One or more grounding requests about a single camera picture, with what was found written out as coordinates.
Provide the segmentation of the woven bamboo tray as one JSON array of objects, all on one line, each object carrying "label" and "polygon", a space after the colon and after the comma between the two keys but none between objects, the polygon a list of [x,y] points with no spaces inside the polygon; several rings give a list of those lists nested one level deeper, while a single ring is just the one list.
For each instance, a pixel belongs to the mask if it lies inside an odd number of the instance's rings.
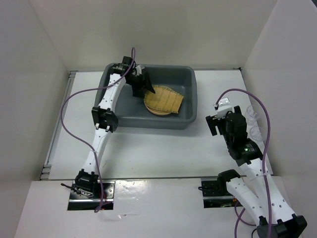
[{"label": "woven bamboo tray", "polygon": [[146,107],[164,114],[178,114],[184,96],[167,86],[154,85],[153,88],[155,93],[150,91],[145,93],[144,104]]}]

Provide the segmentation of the tan plate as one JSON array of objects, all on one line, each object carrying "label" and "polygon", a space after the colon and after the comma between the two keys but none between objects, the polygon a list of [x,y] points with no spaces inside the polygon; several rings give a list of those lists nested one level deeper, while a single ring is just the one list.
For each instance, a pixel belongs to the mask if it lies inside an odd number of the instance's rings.
[{"label": "tan plate", "polygon": [[165,111],[153,109],[153,108],[148,107],[147,105],[145,105],[145,107],[147,108],[147,110],[149,112],[151,112],[152,114],[157,115],[157,116],[166,116],[166,115],[171,114],[171,112],[165,112]]}]

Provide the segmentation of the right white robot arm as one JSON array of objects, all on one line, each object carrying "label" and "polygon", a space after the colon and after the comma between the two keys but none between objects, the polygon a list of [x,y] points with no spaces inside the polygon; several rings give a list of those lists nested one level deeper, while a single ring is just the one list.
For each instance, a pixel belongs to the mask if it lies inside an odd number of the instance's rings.
[{"label": "right white robot arm", "polygon": [[224,137],[230,156],[253,187],[249,189],[231,169],[218,175],[218,192],[237,198],[255,222],[259,237],[298,238],[307,227],[307,221],[288,205],[263,165],[263,154],[248,138],[246,119],[239,106],[207,116],[206,121],[212,135],[220,133]]}]

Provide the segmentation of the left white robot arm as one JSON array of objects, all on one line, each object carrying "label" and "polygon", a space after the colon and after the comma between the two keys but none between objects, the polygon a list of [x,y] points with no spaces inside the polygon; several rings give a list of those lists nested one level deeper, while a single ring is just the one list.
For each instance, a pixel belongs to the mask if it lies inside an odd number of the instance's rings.
[{"label": "left white robot arm", "polygon": [[112,65],[109,70],[108,88],[101,101],[92,108],[92,117],[95,126],[95,136],[88,158],[75,178],[75,187],[87,198],[93,198],[102,191],[99,179],[99,163],[105,146],[118,127],[118,118],[115,115],[115,105],[125,84],[132,87],[132,96],[144,98],[147,92],[154,93],[149,74],[144,66],[136,66],[131,57],[124,57],[122,63]]}]

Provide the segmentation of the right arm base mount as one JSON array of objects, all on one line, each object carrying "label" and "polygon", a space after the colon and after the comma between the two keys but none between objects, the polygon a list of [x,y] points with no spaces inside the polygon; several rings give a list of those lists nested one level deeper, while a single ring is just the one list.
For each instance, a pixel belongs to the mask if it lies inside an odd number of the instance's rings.
[{"label": "right arm base mount", "polygon": [[204,208],[234,207],[238,200],[221,188],[216,177],[201,178],[198,190],[202,192]]}]

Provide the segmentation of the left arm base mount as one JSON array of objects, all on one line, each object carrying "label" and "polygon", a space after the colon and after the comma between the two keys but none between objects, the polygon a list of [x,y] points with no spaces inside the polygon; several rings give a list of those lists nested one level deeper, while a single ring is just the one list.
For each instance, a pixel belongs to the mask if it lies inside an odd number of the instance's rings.
[{"label": "left arm base mount", "polygon": [[100,202],[103,204],[101,210],[113,209],[115,181],[103,180],[103,196],[100,185],[97,186],[95,194],[77,188],[75,181],[72,181],[71,185],[66,185],[64,183],[61,183],[60,185],[70,190],[67,207],[68,211],[95,210],[99,206]]}]

